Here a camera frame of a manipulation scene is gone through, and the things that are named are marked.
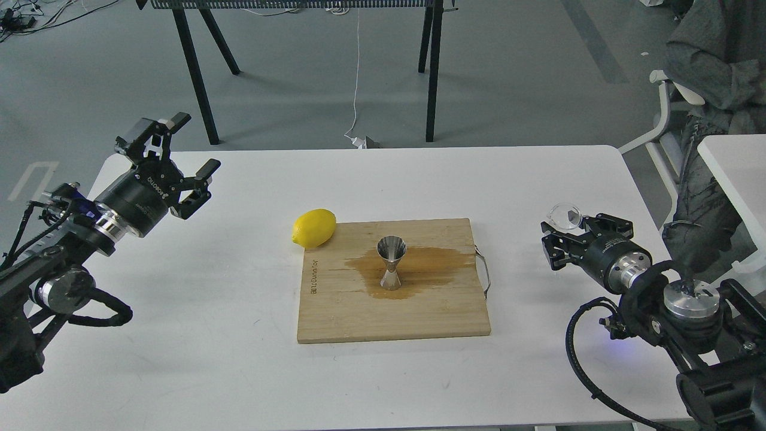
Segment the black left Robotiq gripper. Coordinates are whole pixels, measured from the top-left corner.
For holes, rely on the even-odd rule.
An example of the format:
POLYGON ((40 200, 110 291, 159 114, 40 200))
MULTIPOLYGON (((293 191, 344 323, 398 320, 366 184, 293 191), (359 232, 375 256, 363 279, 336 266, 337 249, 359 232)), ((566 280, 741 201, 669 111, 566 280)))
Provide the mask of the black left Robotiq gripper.
POLYGON ((142 118, 115 139, 115 152, 132 166, 98 194, 96 202, 120 216, 137 237, 145 237, 167 213, 190 218, 212 196, 208 187, 221 161, 208 159, 194 177, 183 177, 170 158, 172 135, 189 120, 183 112, 169 120, 142 118))

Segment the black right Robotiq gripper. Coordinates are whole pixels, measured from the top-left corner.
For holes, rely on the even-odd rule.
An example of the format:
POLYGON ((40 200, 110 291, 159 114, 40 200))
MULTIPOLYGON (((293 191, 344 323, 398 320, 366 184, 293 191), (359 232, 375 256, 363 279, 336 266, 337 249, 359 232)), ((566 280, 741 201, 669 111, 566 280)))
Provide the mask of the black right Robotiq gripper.
POLYGON ((598 213, 583 216, 578 226, 595 234, 574 235, 541 223, 542 245, 551 270, 579 266, 611 294, 623 295, 653 265, 649 252, 632 242, 631 221, 598 213))

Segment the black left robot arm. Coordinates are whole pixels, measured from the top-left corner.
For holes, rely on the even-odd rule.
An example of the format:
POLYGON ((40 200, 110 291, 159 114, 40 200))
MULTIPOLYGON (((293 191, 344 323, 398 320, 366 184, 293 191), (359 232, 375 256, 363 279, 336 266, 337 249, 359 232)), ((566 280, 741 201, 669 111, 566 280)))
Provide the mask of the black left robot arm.
POLYGON ((118 137, 115 152, 130 169, 96 199, 63 183, 43 202, 28 202, 2 262, 3 393, 43 371, 44 349, 65 324, 118 327, 132 319, 131 307, 99 289, 84 265, 95 253, 111 256, 124 235, 142 238, 167 214, 187 219, 211 198, 218 160, 185 177, 171 159, 171 139, 190 119, 141 119, 118 137))

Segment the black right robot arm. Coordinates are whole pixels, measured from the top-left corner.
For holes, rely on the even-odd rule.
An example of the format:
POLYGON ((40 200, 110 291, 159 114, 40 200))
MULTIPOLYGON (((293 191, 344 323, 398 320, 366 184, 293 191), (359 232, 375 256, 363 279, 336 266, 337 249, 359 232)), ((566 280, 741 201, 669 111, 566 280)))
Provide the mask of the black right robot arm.
POLYGON ((574 346, 576 325, 597 306, 610 311, 599 323, 613 340, 638 336, 662 347, 678 370, 676 387, 687 413, 701 430, 763 430, 764 307, 738 281, 714 287, 674 261, 654 263, 635 244, 631 221, 612 215, 584 216, 581 235, 542 223, 542 245, 550 267, 582 268, 618 303, 599 297, 580 306, 564 336, 567 360, 593 399, 654 429, 665 426, 611 399, 585 373, 574 346))

